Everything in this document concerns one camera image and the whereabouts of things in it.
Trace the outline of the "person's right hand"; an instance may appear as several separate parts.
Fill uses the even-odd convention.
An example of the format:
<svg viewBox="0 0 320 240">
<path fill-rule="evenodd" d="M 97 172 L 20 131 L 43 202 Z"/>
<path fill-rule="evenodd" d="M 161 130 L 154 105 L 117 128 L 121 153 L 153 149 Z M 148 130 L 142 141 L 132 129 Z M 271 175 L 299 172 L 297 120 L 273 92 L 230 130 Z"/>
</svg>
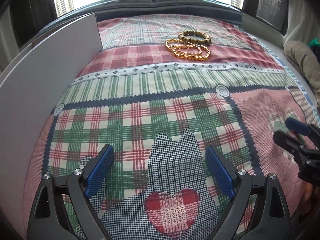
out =
<svg viewBox="0 0 320 240">
<path fill-rule="evenodd" d="M 303 195 L 299 208 L 302 215 L 306 215 L 311 211 L 314 199 L 319 199 L 319 187 L 310 183 L 304 183 Z"/>
</svg>

